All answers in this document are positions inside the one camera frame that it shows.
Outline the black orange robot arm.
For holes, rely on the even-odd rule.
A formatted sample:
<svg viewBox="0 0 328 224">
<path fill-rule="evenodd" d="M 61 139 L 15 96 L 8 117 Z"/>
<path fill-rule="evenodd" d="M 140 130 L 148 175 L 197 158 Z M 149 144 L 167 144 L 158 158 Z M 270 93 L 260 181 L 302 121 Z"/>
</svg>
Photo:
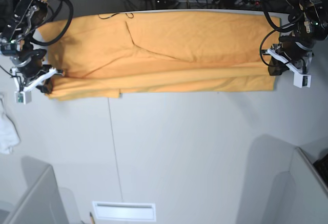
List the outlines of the black orange robot arm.
<svg viewBox="0 0 328 224">
<path fill-rule="evenodd" d="M 47 54 L 45 48 L 65 35 L 73 19 L 72 3 L 69 0 L 59 1 L 68 6 L 69 16 L 64 28 L 54 39 L 40 42 L 33 38 L 38 28 L 51 22 L 60 12 L 57 10 L 51 17 L 47 17 L 48 0 L 20 0 L 1 33 L 1 54 L 9 57 L 14 65 L 8 75 L 15 81 L 19 98 L 34 88 L 50 94 L 52 76 L 64 75 L 63 70 L 43 64 Z"/>
</svg>

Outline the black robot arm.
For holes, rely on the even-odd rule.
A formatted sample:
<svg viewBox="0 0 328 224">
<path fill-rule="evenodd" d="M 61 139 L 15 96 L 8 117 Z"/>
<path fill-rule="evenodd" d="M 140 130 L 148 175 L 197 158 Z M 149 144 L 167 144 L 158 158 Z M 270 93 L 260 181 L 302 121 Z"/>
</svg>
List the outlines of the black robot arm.
<svg viewBox="0 0 328 224">
<path fill-rule="evenodd" d="M 273 30 L 262 40 L 259 54 L 270 76 L 280 76 L 293 67 L 307 74 L 315 43 L 327 39 L 327 10 L 322 0 L 285 1 L 292 9 L 289 22 L 278 26 L 269 15 L 269 2 L 262 0 L 262 11 Z"/>
</svg>

